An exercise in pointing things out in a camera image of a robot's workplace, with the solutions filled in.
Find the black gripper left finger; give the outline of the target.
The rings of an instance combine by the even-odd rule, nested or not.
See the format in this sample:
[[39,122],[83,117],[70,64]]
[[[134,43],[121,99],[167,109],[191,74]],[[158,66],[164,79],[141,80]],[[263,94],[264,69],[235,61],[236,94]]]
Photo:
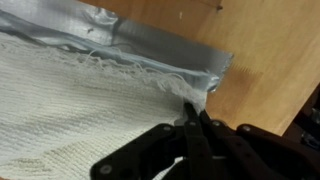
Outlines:
[[191,103],[184,104],[186,121],[184,134],[187,142],[191,180],[214,180],[216,169],[209,143],[203,134],[199,116]]

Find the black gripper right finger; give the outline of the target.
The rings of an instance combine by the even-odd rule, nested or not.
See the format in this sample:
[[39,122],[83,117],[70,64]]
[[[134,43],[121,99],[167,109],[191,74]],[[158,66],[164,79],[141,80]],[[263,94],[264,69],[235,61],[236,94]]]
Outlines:
[[220,120],[212,120],[209,115],[200,113],[205,135],[213,145],[213,151],[226,157],[226,174],[235,180],[276,180],[274,172],[249,142],[230,129]]

